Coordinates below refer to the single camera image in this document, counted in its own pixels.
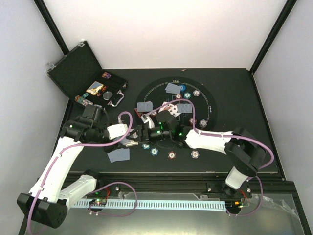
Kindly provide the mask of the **triangular all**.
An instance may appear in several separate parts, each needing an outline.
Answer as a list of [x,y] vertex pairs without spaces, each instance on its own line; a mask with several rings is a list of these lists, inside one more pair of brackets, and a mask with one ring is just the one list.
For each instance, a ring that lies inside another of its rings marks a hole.
[[139,112],[139,111],[137,110],[137,108],[135,108],[134,110],[135,110],[136,114],[138,115],[138,117],[141,117],[142,112]]

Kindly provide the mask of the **blue white chip mat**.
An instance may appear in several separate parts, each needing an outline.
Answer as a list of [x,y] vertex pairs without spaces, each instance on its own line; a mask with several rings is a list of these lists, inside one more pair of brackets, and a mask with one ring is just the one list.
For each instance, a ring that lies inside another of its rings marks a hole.
[[199,126],[201,128],[205,128],[207,126],[207,121],[205,119],[202,119],[199,121]]
[[193,91],[193,95],[194,96],[199,96],[201,93],[200,93],[200,91],[198,91],[198,90],[194,90]]

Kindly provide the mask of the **blue white chip mat top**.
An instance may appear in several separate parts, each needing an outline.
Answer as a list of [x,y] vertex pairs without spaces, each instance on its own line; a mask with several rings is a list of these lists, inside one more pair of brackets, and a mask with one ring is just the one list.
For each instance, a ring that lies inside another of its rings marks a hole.
[[201,93],[200,93],[200,91],[198,91],[198,90],[194,90],[193,91],[193,95],[194,96],[199,96]]

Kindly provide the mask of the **card deck in case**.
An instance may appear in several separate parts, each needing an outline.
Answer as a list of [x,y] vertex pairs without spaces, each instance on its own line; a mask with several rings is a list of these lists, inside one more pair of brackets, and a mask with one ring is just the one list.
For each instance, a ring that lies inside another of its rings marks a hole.
[[86,92],[91,95],[97,95],[103,87],[104,85],[102,83],[95,81],[89,86]]

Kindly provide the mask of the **blue white poker chip stack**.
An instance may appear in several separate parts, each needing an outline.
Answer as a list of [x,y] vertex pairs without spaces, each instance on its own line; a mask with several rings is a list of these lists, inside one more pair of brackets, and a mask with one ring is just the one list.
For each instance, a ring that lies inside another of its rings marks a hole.
[[191,152],[191,157],[192,157],[193,159],[197,159],[199,156],[200,156],[200,154],[199,154],[198,151],[192,151],[192,152]]

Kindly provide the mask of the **blue patterned card deck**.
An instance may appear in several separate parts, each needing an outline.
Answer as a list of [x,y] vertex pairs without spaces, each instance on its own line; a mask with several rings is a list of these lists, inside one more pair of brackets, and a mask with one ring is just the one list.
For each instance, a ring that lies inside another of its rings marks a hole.
[[133,146],[137,146],[138,143],[135,142],[134,140],[129,140],[127,138],[122,138],[122,137],[117,137],[115,139],[113,139],[114,141],[120,140],[121,141],[118,143],[118,147],[120,148],[128,148],[128,147],[133,147]]

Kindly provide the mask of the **black aluminium rail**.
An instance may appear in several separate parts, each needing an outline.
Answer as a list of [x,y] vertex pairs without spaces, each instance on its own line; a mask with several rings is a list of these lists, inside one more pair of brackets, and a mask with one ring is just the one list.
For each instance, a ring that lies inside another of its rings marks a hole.
[[100,173],[97,188],[117,182],[120,189],[129,191],[122,182],[131,185],[136,192],[196,192],[207,193],[212,181],[223,182],[226,173]]

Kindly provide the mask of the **round black poker mat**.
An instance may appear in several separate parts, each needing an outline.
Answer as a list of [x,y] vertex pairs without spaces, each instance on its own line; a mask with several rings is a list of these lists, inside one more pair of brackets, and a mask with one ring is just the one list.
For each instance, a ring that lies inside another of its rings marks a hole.
[[[179,93],[182,95],[181,99],[175,98],[177,94],[167,93],[165,91],[168,83],[179,86],[183,84],[186,86],[186,90],[183,92],[180,91]],[[194,96],[194,90],[200,91],[201,94],[199,96]],[[184,93],[190,93],[191,97],[185,99],[183,97]],[[150,134],[150,140],[153,143],[162,139],[170,139],[175,144],[178,144],[178,146],[181,146],[182,144],[179,142],[183,141],[183,138],[186,137],[188,131],[193,130],[193,125],[190,125],[189,122],[190,118],[196,119],[197,123],[194,124],[195,127],[204,131],[212,130],[217,121],[217,105],[213,95],[202,84],[189,78],[166,77],[150,83],[139,93],[136,104],[138,102],[147,101],[153,103],[153,110],[164,107],[164,102],[173,105],[190,103],[193,108],[192,113],[181,113],[177,117],[171,115],[168,110],[151,112],[149,117],[155,126],[152,129],[148,129],[148,132]],[[144,115],[147,113],[148,112],[142,112],[141,117],[137,120],[142,122]],[[207,126],[205,128],[199,126],[199,121],[202,119],[207,121]]]

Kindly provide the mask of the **silver dealer button in case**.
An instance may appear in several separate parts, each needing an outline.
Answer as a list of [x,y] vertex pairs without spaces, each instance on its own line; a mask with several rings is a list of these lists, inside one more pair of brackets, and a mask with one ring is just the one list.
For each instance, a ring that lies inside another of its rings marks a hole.
[[104,100],[110,100],[112,96],[113,96],[113,93],[110,91],[104,92],[102,95]]

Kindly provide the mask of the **single green poker chip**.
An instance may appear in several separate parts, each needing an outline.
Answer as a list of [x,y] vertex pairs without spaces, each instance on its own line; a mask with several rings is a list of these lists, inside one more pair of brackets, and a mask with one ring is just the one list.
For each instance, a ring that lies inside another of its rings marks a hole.
[[150,148],[150,145],[148,145],[148,144],[143,144],[142,147],[143,147],[143,149],[149,149],[149,148]]

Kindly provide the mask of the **brown poker chip stack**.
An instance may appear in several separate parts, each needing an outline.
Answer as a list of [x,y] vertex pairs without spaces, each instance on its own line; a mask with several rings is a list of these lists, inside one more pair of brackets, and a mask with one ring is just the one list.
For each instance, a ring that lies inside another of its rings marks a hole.
[[171,159],[171,160],[175,159],[176,158],[176,153],[174,151],[170,151],[168,153],[168,158]]

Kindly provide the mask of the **black poker case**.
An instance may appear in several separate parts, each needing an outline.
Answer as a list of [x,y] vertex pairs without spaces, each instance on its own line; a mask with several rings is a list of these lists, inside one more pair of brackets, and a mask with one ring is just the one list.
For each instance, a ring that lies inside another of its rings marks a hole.
[[[102,78],[104,72],[111,74],[111,77]],[[74,98],[79,95],[93,104],[101,105],[103,109],[117,107],[124,99],[124,90],[128,85],[128,80],[102,68],[87,41],[81,41],[60,61],[52,65],[46,74],[70,100],[75,101]],[[91,95],[86,92],[95,81],[106,86],[106,92],[113,93],[110,100],[104,100],[102,95]]]

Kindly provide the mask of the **blue round button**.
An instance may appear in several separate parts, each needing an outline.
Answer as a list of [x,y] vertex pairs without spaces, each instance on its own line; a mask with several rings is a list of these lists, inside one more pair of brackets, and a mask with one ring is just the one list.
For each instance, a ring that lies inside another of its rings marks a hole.
[[182,92],[185,91],[185,90],[186,90],[186,86],[183,85],[183,84],[181,84],[181,85],[180,85],[180,90],[181,90]]

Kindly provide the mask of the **red dice in case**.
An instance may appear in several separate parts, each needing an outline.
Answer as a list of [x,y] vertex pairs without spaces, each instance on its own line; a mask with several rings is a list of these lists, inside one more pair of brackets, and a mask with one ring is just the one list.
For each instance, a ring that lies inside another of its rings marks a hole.
[[106,91],[106,86],[103,86],[99,91],[98,91],[98,93],[97,93],[97,96],[101,96],[101,95],[103,95],[103,93]]

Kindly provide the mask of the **chips row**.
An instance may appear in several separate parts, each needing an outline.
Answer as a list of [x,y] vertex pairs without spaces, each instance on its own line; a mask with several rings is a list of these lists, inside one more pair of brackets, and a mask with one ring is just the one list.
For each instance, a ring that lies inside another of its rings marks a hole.
[[78,104],[81,104],[83,105],[84,107],[86,107],[87,105],[93,105],[93,103],[87,99],[85,99],[84,97],[82,96],[76,96],[74,98],[74,100],[78,103]]

